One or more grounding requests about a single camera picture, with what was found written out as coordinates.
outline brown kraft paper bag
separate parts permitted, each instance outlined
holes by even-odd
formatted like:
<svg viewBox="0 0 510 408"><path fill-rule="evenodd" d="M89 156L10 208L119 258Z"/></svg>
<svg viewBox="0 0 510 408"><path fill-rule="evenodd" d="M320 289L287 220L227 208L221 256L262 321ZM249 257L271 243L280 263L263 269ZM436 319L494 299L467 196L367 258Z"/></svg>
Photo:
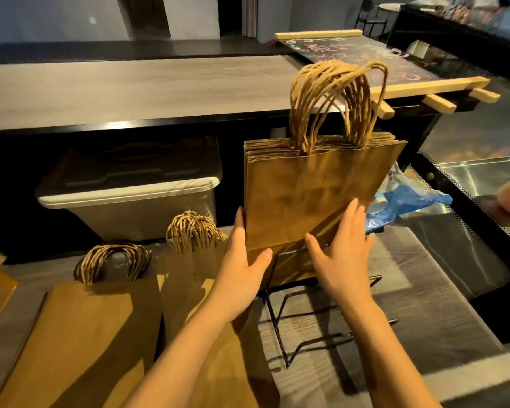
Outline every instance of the brown kraft paper bag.
<svg viewBox="0 0 510 408"><path fill-rule="evenodd" d="M0 408L119 408L149 372L161 320L155 277L58 283L0 392Z"/></svg>
<svg viewBox="0 0 510 408"><path fill-rule="evenodd" d="M211 245L158 260L167 344L202 304L217 277L227 242ZM251 306L223 328L198 374L190 408L279 407L257 329L259 313Z"/></svg>
<svg viewBox="0 0 510 408"><path fill-rule="evenodd" d="M378 101L373 102L365 73L376 70L383 71L384 82ZM245 142L250 263L268 247L274 254L302 249L306 232L326 245L351 200L358 198L365 207L370 204L406 144L390 133L372 132L386 80L387 68L379 62L362 68L338 60L308 65L292 84L292 137ZM332 106L344 118L346 135L317 137ZM267 270L262 287L309 276L313 273L306 252L281 255Z"/></svg>

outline chalkboard sign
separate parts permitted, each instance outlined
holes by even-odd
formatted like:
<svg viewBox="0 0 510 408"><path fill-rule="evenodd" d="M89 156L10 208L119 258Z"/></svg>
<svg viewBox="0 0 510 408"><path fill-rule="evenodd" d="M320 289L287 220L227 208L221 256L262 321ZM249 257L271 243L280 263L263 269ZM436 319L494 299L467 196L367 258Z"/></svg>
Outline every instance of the chalkboard sign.
<svg viewBox="0 0 510 408"><path fill-rule="evenodd" d="M363 36L280 41L312 62L337 59L363 66L372 60L382 61L389 68L388 85L441 80L423 68L427 66L424 61ZM371 86L381 86L381 71L370 70L367 77Z"/></svg>

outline blue plastic bag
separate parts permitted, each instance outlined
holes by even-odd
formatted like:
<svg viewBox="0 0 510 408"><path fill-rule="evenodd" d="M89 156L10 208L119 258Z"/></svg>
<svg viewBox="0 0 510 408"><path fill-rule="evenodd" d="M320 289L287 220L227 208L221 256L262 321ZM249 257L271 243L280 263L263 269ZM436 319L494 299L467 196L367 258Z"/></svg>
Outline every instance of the blue plastic bag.
<svg viewBox="0 0 510 408"><path fill-rule="evenodd" d="M368 208L367 232L393 222L397 216L417 211L436 202L450 205L452 198L406 177L395 163Z"/></svg>

